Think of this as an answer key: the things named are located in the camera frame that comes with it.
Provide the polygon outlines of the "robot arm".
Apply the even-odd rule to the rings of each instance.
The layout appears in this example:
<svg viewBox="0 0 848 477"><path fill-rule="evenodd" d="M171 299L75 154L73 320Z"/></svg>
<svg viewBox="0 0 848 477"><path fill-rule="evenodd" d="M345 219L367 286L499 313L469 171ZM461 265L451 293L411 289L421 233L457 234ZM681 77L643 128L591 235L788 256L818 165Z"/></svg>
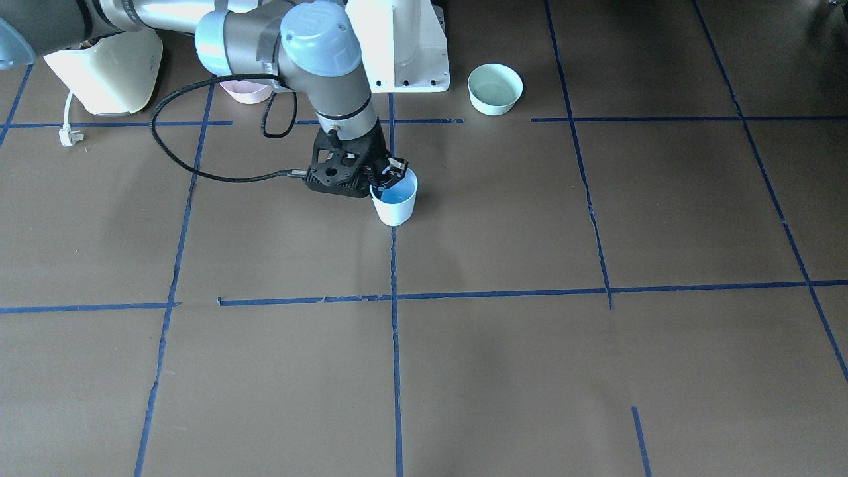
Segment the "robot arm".
<svg viewBox="0 0 848 477"><path fill-rule="evenodd" d="M308 97L321 126L308 168L248 176L289 176L321 193L364 198L405 178L408 163L390 155L362 48L345 6L333 1L3 1L2 67L86 40L141 30L193 36L200 62L214 76L183 87L152 111L152 138L176 155L156 129L158 115L182 94L222 81L272 85Z"/></svg>

